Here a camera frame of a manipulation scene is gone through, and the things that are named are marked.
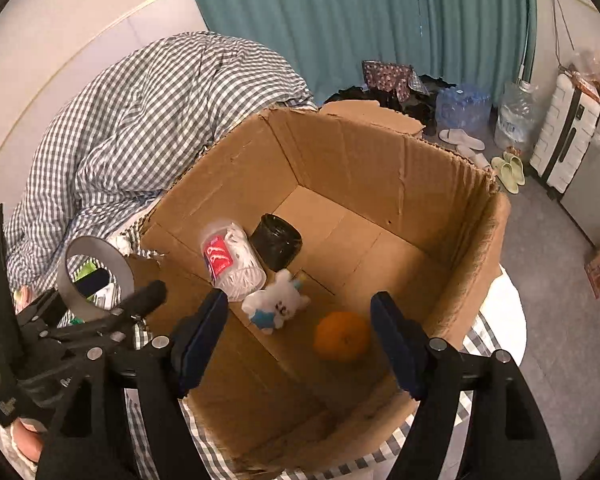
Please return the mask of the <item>person left hand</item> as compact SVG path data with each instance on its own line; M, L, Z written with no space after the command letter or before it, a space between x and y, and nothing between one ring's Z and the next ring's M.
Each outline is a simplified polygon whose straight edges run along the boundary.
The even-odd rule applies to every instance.
M44 448L44 436L20 418L12 423L10 430L19 452L32 463L37 464Z

